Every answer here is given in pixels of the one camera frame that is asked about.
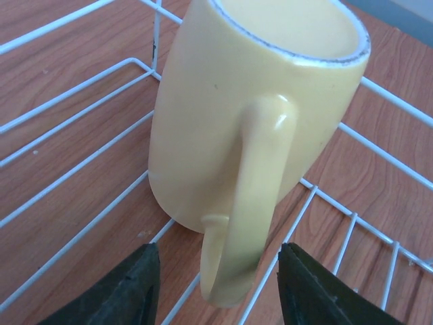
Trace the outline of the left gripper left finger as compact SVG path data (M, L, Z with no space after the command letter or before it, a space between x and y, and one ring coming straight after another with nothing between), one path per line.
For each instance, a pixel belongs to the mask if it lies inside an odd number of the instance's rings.
M83 294L40 324L154 324L160 292L155 243L143 244Z

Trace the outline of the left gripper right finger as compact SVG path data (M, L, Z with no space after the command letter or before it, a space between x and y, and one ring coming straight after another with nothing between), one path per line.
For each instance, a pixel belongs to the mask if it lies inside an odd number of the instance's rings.
M282 244L277 282L285 324L400 324L296 243Z

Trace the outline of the yellow ceramic mug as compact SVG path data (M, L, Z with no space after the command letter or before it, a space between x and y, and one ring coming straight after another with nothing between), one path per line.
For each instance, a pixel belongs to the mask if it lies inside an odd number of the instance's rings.
M252 288L276 205L329 142L365 72L367 29L340 1L192 1L160 80L152 193L202 233L211 305Z

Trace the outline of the white wire dish rack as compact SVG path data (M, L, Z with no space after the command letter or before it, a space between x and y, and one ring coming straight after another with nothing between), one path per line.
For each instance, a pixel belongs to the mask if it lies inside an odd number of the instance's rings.
M432 323L432 49L364 11L373 53L325 152L278 206L247 299L200 297L202 237L146 177L156 76L186 1L1 2L1 323L36 324L139 245L158 324L281 324L284 240L406 324Z

